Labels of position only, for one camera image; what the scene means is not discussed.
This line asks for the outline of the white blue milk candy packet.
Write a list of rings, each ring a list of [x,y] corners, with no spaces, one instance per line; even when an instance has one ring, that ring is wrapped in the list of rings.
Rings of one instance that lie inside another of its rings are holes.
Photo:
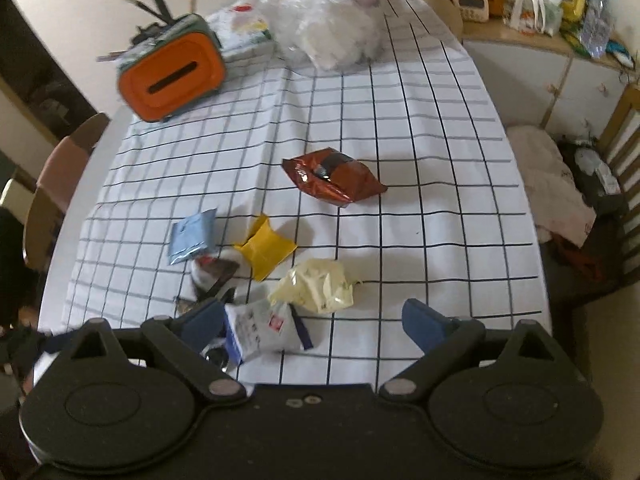
[[[286,302],[268,299],[252,304],[224,306],[224,348],[234,364],[267,352],[305,351],[314,344],[295,309]]]

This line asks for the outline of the dark brown snack packet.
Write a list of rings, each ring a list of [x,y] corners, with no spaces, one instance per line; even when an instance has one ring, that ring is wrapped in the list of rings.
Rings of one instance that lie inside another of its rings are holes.
[[[178,315],[186,314],[205,300],[215,299],[239,268],[240,264],[234,260],[209,254],[192,259],[190,279],[195,299],[177,297],[175,304]]]

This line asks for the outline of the pale yellow snack packet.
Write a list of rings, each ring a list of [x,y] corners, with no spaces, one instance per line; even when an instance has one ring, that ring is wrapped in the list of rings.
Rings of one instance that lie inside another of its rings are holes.
[[[311,258],[293,266],[268,299],[270,304],[292,304],[313,314],[330,314],[354,305],[354,282],[343,263]]]

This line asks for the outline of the red brown snack packet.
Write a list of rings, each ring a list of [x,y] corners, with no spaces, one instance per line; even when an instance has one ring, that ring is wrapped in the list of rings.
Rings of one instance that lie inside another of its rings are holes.
[[[281,167],[300,192],[337,207],[387,191],[365,164],[334,148],[284,158]]]

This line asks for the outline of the light blue snack packet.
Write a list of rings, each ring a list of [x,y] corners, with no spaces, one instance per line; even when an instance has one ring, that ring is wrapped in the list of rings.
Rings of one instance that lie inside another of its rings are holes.
[[[209,209],[192,214],[171,226],[167,251],[171,266],[211,252],[216,247],[216,215],[216,208]]]

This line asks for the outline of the white black grid tablecloth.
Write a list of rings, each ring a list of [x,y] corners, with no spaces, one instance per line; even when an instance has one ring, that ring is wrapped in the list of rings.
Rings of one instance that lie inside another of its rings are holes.
[[[532,214],[472,58],[421,0],[382,5],[382,52],[346,74],[233,55],[227,88],[167,122],[114,120],[54,326],[171,315],[191,295],[167,249],[177,221],[215,211],[214,251],[239,257],[260,217],[296,248],[264,280],[242,262],[236,300],[266,298],[310,258],[343,263],[354,304],[305,313],[314,345],[242,364],[243,382],[378,385],[415,360],[410,298],[508,330],[549,321]]]

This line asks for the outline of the pink cloth pile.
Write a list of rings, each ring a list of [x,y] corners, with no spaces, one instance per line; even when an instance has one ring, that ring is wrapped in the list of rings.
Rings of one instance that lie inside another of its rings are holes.
[[[506,128],[536,226],[538,242],[553,235],[584,246],[597,215],[578,191],[552,137],[535,126]]]

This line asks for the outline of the pink cushioned chair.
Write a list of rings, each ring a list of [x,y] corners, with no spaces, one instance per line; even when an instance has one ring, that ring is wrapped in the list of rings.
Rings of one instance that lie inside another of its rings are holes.
[[[93,115],[66,136],[44,164],[23,233],[23,256],[29,269],[48,270],[67,209],[109,123],[107,114]]]

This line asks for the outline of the orange green tissue box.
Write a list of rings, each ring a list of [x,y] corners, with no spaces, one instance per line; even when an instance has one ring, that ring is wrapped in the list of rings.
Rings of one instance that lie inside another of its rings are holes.
[[[183,15],[117,62],[117,89],[145,122],[159,122],[217,91],[227,76],[215,33],[201,15]]]

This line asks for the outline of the wooden chair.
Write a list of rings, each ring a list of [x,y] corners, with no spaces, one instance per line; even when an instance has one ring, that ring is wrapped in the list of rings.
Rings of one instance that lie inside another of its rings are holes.
[[[598,142],[626,206],[620,220],[620,258],[626,285],[639,281],[639,85],[628,84]]]

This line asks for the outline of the white cabinet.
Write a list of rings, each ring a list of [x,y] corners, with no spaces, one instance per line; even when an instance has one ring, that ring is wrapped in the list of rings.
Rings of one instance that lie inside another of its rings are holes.
[[[466,22],[462,44],[506,126],[598,138],[638,70],[612,55],[582,58],[559,35],[524,35],[500,20]]]

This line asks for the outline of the white printed tissue pack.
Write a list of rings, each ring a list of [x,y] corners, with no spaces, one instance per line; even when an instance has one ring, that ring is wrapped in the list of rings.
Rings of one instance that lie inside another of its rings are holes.
[[[226,62],[274,51],[266,18],[248,0],[226,6],[210,14],[205,21],[215,34]]]

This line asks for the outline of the white digital timer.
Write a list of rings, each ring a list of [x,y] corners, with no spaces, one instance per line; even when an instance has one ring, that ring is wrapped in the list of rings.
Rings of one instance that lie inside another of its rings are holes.
[[[460,10],[462,20],[465,22],[486,23],[489,21],[488,0],[452,0],[452,3]]]

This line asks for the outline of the clear plastic bag of items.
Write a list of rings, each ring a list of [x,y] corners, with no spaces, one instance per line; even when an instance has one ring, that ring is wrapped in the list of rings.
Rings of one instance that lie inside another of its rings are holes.
[[[320,73],[354,70],[382,44],[381,0],[258,0],[289,66]]]

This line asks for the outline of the clear water bottle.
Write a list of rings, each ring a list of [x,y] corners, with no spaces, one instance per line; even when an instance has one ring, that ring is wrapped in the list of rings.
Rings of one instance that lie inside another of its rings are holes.
[[[608,0],[587,0],[587,9],[578,39],[590,58],[605,55],[613,28]]]

